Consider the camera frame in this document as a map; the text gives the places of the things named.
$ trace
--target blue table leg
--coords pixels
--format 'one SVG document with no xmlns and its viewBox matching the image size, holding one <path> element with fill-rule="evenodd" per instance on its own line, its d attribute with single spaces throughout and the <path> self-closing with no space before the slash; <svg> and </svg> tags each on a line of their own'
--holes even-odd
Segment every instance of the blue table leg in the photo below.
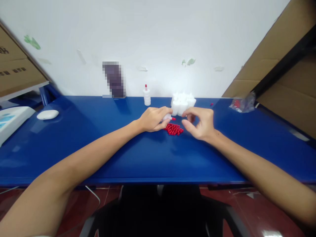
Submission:
<svg viewBox="0 0 316 237">
<path fill-rule="evenodd" d="M 46 86 L 44 86 L 44 87 L 45 87 L 45 89 L 47 89 L 56 99 L 61 96 L 60 93 L 55 89 L 55 87 L 53 87 L 52 84 L 49 83 L 48 85 L 46 85 Z"/>
<path fill-rule="evenodd" d="M 42 97 L 43 105 L 44 106 L 48 105 L 50 103 L 50 97 L 49 97 L 48 91 L 46 90 L 45 87 L 40 87 L 39 91 L 40 91 L 40 95 Z"/>
</svg>

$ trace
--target white computer mouse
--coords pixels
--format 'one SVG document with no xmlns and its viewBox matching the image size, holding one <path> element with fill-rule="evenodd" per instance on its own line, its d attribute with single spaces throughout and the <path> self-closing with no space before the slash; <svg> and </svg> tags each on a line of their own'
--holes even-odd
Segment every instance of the white computer mouse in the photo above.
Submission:
<svg viewBox="0 0 316 237">
<path fill-rule="evenodd" d="M 57 110 L 45 110 L 40 112 L 36 117 L 40 120 L 53 119 L 59 114 Z"/>
</svg>

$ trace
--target white wall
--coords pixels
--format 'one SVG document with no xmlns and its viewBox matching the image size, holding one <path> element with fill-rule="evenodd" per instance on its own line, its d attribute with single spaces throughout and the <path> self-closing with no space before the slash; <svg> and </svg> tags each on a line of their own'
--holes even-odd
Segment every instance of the white wall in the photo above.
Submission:
<svg viewBox="0 0 316 237">
<path fill-rule="evenodd" d="M 142 96 L 147 83 L 152 96 L 221 97 L 288 2 L 0 0 L 0 18 L 35 59 L 51 63 L 38 60 L 65 95 L 107 94 L 102 61 L 119 61 L 127 96 Z M 194 65 L 181 66 L 190 58 Z"/>
</svg>

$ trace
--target cardboard panel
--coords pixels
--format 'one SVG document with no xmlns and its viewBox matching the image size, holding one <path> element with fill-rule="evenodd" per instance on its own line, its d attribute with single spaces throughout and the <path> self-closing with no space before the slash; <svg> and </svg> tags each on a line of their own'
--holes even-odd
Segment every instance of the cardboard panel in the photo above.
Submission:
<svg viewBox="0 0 316 237">
<path fill-rule="evenodd" d="M 274 84 L 257 101 L 316 139 L 315 98 Z"/>
<path fill-rule="evenodd" d="M 0 27 L 0 62 L 26 58 L 26 55 Z"/>
<path fill-rule="evenodd" d="M 278 59 L 262 59 L 258 62 L 249 63 L 243 67 L 235 80 L 260 81 L 259 78 L 264 78 L 278 62 Z"/>
<path fill-rule="evenodd" d="M 316 56 L 310 55 L 299 61 L 277 84 L 316 98 Z"/>
<path fill-rule="evenodd" d="M 314 0 L 291 0 L 251 57 L 240 70 L 235 80 L 261 81 L 316 24 Z M 229 87 L 223 97 L 246 94 L 245 88 Z"/>
<path fill-rule="evenodd" d="M 250 80 L 233 81 L 222 97 L 245 97 L 259 82 Z"/>
<path fill-rule="evenodd" d="M 28 59 L 0 64 L 0 97 L 43 82 L 44 76 Z"/>
</svg>

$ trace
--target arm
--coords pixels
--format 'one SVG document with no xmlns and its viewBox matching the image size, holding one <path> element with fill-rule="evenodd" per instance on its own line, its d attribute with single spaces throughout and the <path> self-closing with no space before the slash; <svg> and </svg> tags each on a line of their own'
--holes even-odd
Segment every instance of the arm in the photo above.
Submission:
<svg viewBox="0 0 316 237">
<path fill-rule="evenodd" d="M 278 207 L 302 223 L 316 227 L 316 193 L 266 159 L 234 143 L 213 126 L 213 110 L 189 108 L 182 120 L 185 128 L 197 139 L 206 141 L 221 152 L 257 188 Z M 198 116 L 195 127 L 192 122 Z"/>
<path fill-rule="evenodd" d="M 71 191 L 95 173 L 136 135 L 158 131 L 159 123 L 172 109 L 148 108 L 125 127 L 86 145 L 37 177 L 0 222 L 3 236 L 54 236 L 62 220 Z"/>
</svg>

